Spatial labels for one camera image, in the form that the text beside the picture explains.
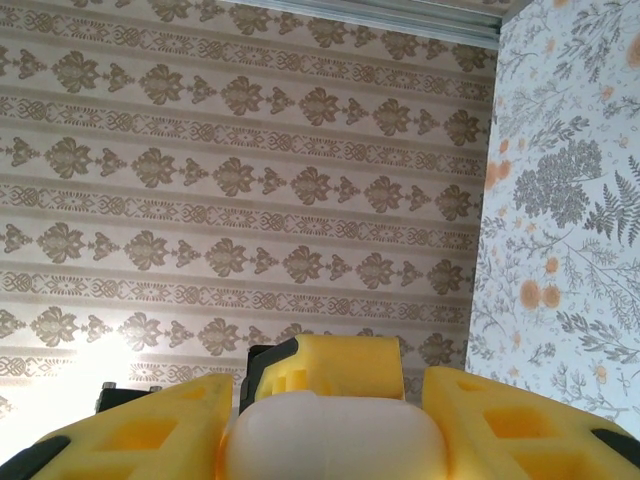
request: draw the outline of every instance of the black plastic part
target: black plastic part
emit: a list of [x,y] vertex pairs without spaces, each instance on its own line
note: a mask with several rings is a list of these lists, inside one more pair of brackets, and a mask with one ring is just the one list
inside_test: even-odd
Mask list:
[[58,435],[31,445],[0,466],[0,480],[29,480],[71,443],[69,437]]
[[295,337],[280,345],[254,345],[247,354],[247,376],[240,389],[240,413],[244,412],[256,401],[256,392],[265,369],[298,352],[298,341]]
[[591,433],[640,469],[640,441],[606,428],[597,428]]
[[105,388],[96,403],[96,413],[104,412],[123,403],[137,400],[153,392],[145,390],[127,390],[125,388]]

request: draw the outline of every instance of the white rounded part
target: white rounded part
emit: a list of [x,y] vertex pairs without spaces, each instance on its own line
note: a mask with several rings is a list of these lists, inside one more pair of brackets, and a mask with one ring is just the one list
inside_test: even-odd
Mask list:
[[260,400],[238,417],[221,480],[445,480],[442,433],[402,400],[319,397]]

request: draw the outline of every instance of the damask wallpaper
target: damask wallpaper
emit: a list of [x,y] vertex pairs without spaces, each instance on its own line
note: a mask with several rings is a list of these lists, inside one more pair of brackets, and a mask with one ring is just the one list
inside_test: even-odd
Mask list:
[[398,336],[411,401],[462,368],[495,62],[211,0],[0,0],[0,429],[106,380],[238,388],[299,332]]
[[640,1],[501,38],[467,369],[640,436]]

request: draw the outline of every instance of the floral wallpaper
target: floral wallpaper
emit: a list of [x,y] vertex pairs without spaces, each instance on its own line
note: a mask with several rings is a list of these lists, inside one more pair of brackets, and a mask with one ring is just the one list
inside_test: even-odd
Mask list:
[[501,38],[467,369],[640,436],[640,2]]
[[0,0],[0,429],[107,380],[238,393],[249,346],[301,332],[397,336],[418,401],[464,366],[496,60],[212,0]]

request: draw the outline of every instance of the yellow foam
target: yellow foam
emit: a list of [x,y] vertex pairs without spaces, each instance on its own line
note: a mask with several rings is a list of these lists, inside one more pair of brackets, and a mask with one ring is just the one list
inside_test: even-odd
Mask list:
[[50,433],[71,444],[34,480],[212,480],[233,379],[208,375]]
[[445,367],[425,372],[424,410],[447,443],[450,480],[638,480],[638,469],[598,440],[608,420]]
[[283,392],[404,399],[398,339],[297,335],[298,352],[267,367],[256,401]]

